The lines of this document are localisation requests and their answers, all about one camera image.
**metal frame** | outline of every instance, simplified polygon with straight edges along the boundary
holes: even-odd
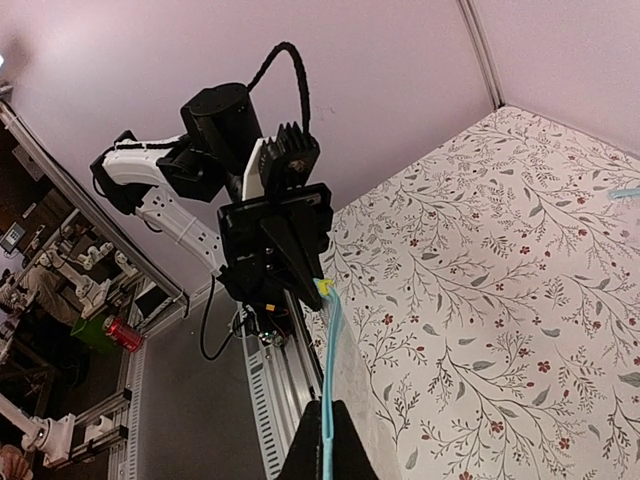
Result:
[[[116,248],[122,251],[142,273],[151,278],[169,296],[175,298],[176,302],[182,305],[187,303],[184,290],[150,261],[116,222],[104,212],[96,200],[85,191],[64,167],[47,153],[28,126],[4,100],[0,101],[0,121],[4,123],[5,128],[24,147],[33,161],[56,187],[67,196],[69,201],[82,212],[87,220],[113,242]]]
[[[243,338],[249,392],[269,480],[277,478],[307,404],[317,400],[322,370],[311,347],[299,302],[285,291],[294,335],[282,347]]]
[[[478,10],[474,4],[474,0],[457,0],[460,12],[464,23],[467,25],[469,37],[473,44],[473,49],[478,57],[478,63],[480,64],[480,71],[484,79],[489,97],[494,110],[498,110],[506,105],[504,100],[504,93],[500,80],[498,78],[498,71],[496,69],[495,62],[491,56],[491,50],[489,49],[489,43],[487,37],[480,23],[480,16]]]

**pink wall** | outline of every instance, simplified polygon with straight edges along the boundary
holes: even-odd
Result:
[[[476,4],[507,103],[640,154],[640,2]]]
[[[309,76],[322,147],[312,180],[330,185],[336,207],[490,112],[450,0],[6,0],[0,32],[14,108],[88,189],[89,163],[123,130],[182,132],[185,101],[205,86],[248,82],[284,39]],[[274,67],[254,94],[265,133],[299,118],[290,61]],[[213,208],[188,208],[215,226]],[[109,211],[187,290],[204,284],[190,256]]]

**cable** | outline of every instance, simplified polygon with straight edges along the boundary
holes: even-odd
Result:
[[[233,336],[236,338],[248,338],[255,337],[260,332],[258,331],[258,326],[256,324],[256,314],[253,310],[249,309],[249,306],[246,303],[242,304],[242,311],[244,313],[244,317],[246,320],[246,324],[244,327],[244,335],[238,335],[238,331],[240,330],[239,320],[240,320],[240,311],[236,312],[233,316],[233,322],[231,323],[233,329]]]
[[[309,120],[311,119],[311,107],[309,102],[309,84],[307,83],[307,72],[304,68],[304,63],[302,63],[302,57],[300,56],[300,52],[298,49],[289,42],[282,42],[276,45],[273,50],[267,55],[267,58],[262,63],[260,70],[256,73],[253,80],[247,85],[249,91],[253,90],[253,88],[258,84],[260,79],[267,72],[273,61],[276,59],[278,54],[282,51],[286,51],[290,56],[291,60],[293,60],[293,67],[296,71],[296,77],[298,79],[298,92],[300,93],[300,109],[302,110],[302,130],[304,133],[309,133]]]
[[[273,319],[273,317],[271,316],[270,313],[267,313],[267,316],[269,317],[269,320],[271,320],[271,323],[273,324],[274,327],[276,327],[276,329],[278,330],[278,332],[280,332],[280,335],[282,335],[282,340],[286,340],[287,336],[285,335],[284,331],[278,326],[278,324],[276,323],[276,321]]]
[[[200,326],[200,353],[202,354],[202,357],[208,362],[215,362],[218,358],[220,358],[220,355],[222,355],[225,348],[227,348],[227,345],[229,345],[229,342],[233,338],[233,335],[236,331],[234,327],[231,327],[231,331],[229,332],[229,335],[227,335],[227,338],[224,339],[224,342],[222,342],[222,345],[220,345],[216,353],[214,355],[209,355],[207,353],[204,345],[204,337],[207,331],[207,321],[209,320],[209,313],[211,312],[211,305],[213,303],[215,287],[216,287],[216,279],[214,276],[211,276],[211,289],[209,290],[209,298],[207,299],[207,306],[204,309],[204,316],[202,317],[202,324]],[[240,325],[238,325],[237,327],[238,330],[244,326],[244,324],[247,322],[248,319],[249,318],[247,317],[245,320],[242,321],[242,323],[240,323]]]
[[[149,230],[151,230],[153,233],[162,233],[162,230],[159,228],[155,228],[153,227],[149,222],[147,222],[146,220],[143,220],[144,224],[147,226],[147,228]]]

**floral tablecloth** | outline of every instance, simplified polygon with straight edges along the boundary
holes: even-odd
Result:
[[[506,107],[336,214],[325,275],[405,478],[640,479],[640,205],[607,195],[639,185]]]

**yellow tag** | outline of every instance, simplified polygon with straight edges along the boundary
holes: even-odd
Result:
[[[318,280],[318,291],[321,295],[329,295],[329,285],[333,286],[333,280],[330,278]]]

